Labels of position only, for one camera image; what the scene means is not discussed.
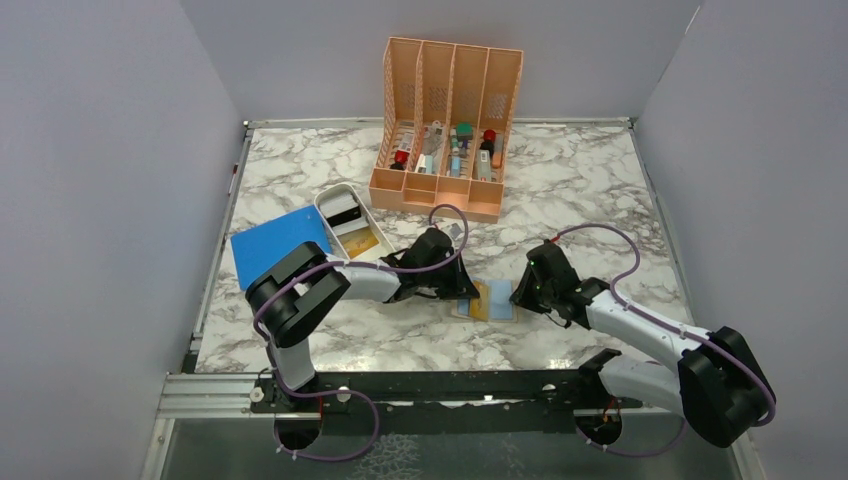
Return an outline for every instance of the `gray backdrop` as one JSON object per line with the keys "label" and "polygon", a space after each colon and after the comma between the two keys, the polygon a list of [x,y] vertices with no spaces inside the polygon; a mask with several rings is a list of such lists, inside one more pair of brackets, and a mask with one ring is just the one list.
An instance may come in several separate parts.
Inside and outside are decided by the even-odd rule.
{"label": "gray backdrop", "polygon": [[0,8],[0,476],[138,478],[240,117],[176,0]]}
{"label": "gray backdrop", "polygon": [[700,0],[182,0],[241,115],[383,115],[391,35],[526,50],[520,117],[636,116]]}
{"label": "gray backdrop", "polygon": [[843,478],[848,3],[708,0],[637,133],[698,322],[742,331],[778,395],[769,478]]}

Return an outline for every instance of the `white marble surface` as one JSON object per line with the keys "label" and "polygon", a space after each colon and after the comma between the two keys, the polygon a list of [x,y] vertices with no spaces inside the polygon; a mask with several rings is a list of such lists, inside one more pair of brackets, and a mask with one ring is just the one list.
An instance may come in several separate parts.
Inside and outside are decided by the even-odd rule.
{"label": "white marble surface", "polygon": [[[257,130],[228,235],[311,204],[316,193],[340,181],[359,185],[360,195],[370,201],[367,184],[381,136],[379,126]],[[640,270],[621,282],[624,291],[689,322],[626,129],[519,125],[509,152],[500,223],[471,223],[463,257],[472,275],[518,280],[525,253],[541,239],[570,225],[610,223],[632,235],[643,253]],[[397,248],[411,245],[425,228],[422,215],[372,213]],[[627,245],[605,231],[578,232],[560,245],[582,277],[610,279],[633,262]],[[198,372],[268,366],[235,272],[227,240]],[[417,297],[389,305],[337,305],[310,337],[315,366],[324,371],[573,368],[604,347],[638,356],[617,339],[576,324],[565,330],[530,312],[522,312],[516,324],[471,323],[451,317],[450,308],[449,302]]]}

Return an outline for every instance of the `wall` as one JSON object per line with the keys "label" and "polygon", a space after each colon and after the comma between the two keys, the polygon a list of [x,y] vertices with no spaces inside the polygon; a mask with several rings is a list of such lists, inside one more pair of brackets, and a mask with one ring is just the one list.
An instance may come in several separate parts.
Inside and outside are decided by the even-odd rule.
{"label": "wall", "polygon": [[241,115],[383,115],[389,36],[526,51],[519,117],[637,116],[701,0],[182,0]]}
{"label": "wall", "polygon": [[708,0],[637,123],[697,321],[778,396],[769,478],[843,478],[848,4]]}
{"label": "wall", "polygon": [[176,0],[0,13],[0,471],[138,478],[241,120]]}

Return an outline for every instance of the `blue board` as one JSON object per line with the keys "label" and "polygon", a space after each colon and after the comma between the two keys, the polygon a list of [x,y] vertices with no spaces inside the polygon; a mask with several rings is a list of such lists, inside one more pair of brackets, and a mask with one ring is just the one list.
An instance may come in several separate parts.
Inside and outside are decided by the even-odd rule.
{"label": "blue board", "polygon": [[232,236],[239,288],[247,290],[257,278],[303,242],[313,241],[332,253],[321,214],[314,206],[301,208]]}

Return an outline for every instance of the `marble table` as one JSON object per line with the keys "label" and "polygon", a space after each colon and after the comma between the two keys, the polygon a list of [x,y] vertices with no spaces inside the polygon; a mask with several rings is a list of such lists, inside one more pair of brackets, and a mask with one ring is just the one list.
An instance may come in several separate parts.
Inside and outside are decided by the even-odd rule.
{"label": "marble table", "polygon": [[[255,372],[268,366],[263,342],[238,286],[229,236],[309,205],[338,182],[367,184],[382,137],[375,124],[355,128],[255,131],[217,273],[197,372]],[[618,226],[643,254],[640,270],[621,282],[635,301],[687,323],[676,277],[629,131],[624,127],[516,125],[500,222],[471,222],[463,258],[480,278],[518,280],[526,252],[563,227]],[[423,232],[422,215],[372,210],[397,248]],[[606,231],[560,241],[582,277],[610,279],[633,262],[627,245]],[[617,339],[521,312],[517,323],[454,318],[449,302],[414,297],[397,304],[347,301],[310,337],[323,371],[576,368],[604,347],[644,358]]]}

